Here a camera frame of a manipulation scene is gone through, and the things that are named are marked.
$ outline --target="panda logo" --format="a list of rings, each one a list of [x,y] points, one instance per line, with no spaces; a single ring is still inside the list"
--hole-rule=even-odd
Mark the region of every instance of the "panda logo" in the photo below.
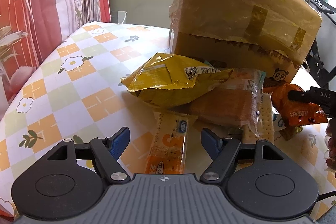
[[[286,76],[288,75],[288,71],[284,71],[282,69],[275,69],[275,72],[272,76],[272,78],[275,80],[275,81],[281,81],[281,80],[284,80],[286,78]]]

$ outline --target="checkered tablecloth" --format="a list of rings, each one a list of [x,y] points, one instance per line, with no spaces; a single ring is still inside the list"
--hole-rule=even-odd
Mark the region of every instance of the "checkered tablecloth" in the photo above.
[[[168,52],[169,30],[150,26],[90,22],[64,41],[35,71],[0,122],[0,208],[14,213],[13,181],[51,147],[65,138],[76,143],[112,136],[121,127],[131,143],[119,159],[130,174],[144,172],[156,120],[150,107],[120,83],[157,52]],[[200,175],[211,162],[200,143],[209,127],[196,121],[189,131],[185,171]],[[318,182],[321,193],[335,190],[336,179],[323,170],[325,125],[305,127],[289,142],[276,134],[275,144]],[[92,169],[90,160],[79,164]],[[318,203],[317,218],[334,198]]]

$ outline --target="cracker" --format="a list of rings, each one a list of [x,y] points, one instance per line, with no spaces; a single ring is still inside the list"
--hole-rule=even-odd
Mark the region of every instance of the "cracker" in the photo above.
[[[257,137],[247,126],[243,126],[242,143],[255,144],[259,139],[266,139],[274,143],[274,126],[273,126],[273,113],[271,95],[268,93],[262,94],[262,103],[260,108],[260,115],[262,120],[261,136]]]

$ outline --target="gray ribbed plate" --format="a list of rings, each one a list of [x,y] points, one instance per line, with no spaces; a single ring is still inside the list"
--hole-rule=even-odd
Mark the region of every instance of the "gray ribbed plate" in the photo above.
[[[19,218],[16,224],[46,222]],[[194,175],[135,175],[124,185],[112,185],[89,211],[57,224],[279,224],[241,213],[214,185],[199,183]],[[287,224],[313,224],[307,216]]]

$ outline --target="silver screw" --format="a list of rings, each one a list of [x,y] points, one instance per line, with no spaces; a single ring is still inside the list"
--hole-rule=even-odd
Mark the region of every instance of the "silver screw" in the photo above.
[[[121,181],[125,180],[127,178],[127,175],[123,172],[115,172],[111,175],[111,179]]]
[[[203,178],[205,178],[206,180],[218,180],[219,175],[214,172],[208,172],[203,175]]]

